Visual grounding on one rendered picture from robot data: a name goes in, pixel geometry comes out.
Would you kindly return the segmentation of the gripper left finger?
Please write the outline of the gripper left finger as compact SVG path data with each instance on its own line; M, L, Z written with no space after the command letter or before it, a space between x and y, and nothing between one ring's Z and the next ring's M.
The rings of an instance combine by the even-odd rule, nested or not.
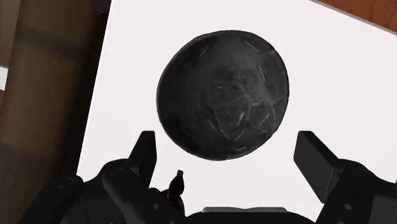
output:
M188 224L162 194L149 187L157 161L155 133L141 132L124 165L115 161L103 168L102 186L118 206L126 224ZM33 200L18 224L60 224L84 190L76 175L51 179Z

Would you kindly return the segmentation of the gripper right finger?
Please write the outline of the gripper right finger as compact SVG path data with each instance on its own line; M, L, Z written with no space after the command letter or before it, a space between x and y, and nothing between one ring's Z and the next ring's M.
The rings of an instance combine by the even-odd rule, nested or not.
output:
M298 133L293 160L324 204L316 224L397 224L397 182L338 158L308 130Z

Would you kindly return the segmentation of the black round bowl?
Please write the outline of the black round bowl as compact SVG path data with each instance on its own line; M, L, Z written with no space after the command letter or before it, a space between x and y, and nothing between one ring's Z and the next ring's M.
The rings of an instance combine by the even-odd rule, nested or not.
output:
M157 87L165 133L185 152L213 161L243 157L279 128L289 101L276 49L247 31L206 33L185 44Z

